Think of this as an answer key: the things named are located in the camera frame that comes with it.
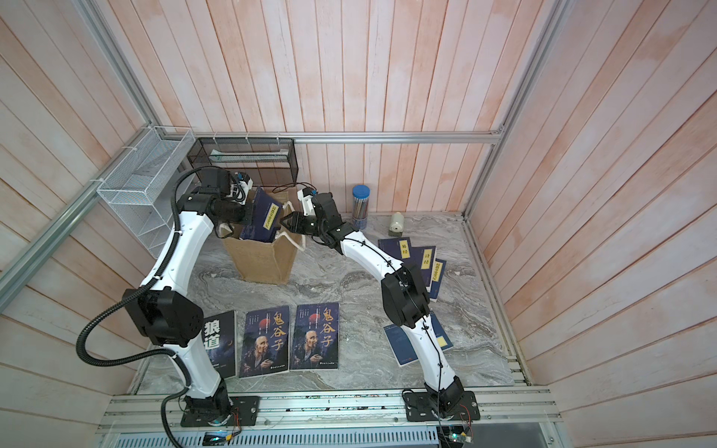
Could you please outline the old man book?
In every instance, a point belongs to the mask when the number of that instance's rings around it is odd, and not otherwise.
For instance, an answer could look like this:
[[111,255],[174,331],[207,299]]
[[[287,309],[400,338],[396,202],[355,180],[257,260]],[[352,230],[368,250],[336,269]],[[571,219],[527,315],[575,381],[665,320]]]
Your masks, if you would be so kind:
[[240,377],[283,373],[289,369],[289,321],[288,305],[248,312],[238,367]]
[[334,370],[339,367],[340,305],[300,304],[289,356],[291,370]]

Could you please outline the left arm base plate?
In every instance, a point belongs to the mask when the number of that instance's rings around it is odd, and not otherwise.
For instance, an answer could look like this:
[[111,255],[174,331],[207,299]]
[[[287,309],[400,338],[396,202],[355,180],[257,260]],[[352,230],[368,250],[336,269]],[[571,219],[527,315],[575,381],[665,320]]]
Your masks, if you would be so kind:
[[256,425],[261,398],[231,396],[219,399],[186,398],[181,427],[252,427]]

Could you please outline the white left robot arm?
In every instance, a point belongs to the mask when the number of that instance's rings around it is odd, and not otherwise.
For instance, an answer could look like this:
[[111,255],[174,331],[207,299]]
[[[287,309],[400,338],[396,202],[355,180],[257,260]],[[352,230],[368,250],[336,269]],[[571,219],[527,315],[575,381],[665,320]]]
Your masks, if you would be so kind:
[[193,192],[171,201],[173,230],[150,274],[122,303],[140,333],[166,355],[184,379],[189,401],[226,397],[226,386],[203,342],[204,312],[188,298],[190,275],[205,240],[222,224],[239,224],[246,198]]

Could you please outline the navy book pair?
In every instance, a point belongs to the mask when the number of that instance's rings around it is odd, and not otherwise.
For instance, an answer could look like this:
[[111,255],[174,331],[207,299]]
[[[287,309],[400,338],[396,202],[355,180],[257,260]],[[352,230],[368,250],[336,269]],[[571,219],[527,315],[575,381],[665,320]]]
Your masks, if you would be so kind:
[[279,218],[283,205],[263,188],[256,190],[251,222],[240,233],[240,239],[272,243],[280,227]]

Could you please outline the tan canvas bag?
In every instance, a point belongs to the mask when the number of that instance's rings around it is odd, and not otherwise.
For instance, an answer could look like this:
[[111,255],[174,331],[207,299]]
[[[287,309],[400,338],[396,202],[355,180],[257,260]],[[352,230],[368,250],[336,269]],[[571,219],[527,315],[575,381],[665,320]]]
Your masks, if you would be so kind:
[[[280,218],[285,218],[294,211],[293,202],[289,199],[289,190],[267,193],[282,203]],[[306,238],[291,233],[280,224],[272,243],[242,240],[240,233],[244,227],[235,225],[233,233],[229,233],[226,225],[222,225],[220,229],[221,240],[241,278],[246,282],[286,285],[297,252],[304,251],[306,248]]]

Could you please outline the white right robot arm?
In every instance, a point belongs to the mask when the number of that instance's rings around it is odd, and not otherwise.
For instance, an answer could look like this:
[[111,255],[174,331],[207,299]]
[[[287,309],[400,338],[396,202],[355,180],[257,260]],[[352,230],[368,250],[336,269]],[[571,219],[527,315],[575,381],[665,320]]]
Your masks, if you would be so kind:
[[304,188],[297,196],[302,209],[282,218],[282,225],[292,233],[316,237],[323,246],[356,261],[380,282],[386,315],[403,330],[418,356],[433,414],[451,416],[465,389],[438,342],[429,293],[419,268],[391,257],[343,220],[330,192]]

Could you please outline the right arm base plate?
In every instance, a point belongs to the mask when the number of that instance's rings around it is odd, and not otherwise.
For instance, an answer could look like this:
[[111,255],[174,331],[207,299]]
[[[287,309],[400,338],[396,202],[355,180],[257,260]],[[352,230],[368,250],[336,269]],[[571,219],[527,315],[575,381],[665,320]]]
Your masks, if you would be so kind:
[[464,391],[459,399],[443,402],[432,392],[405,388],[401,398],[409,422],[460,420],[471,423],[481,419],[474,392]]

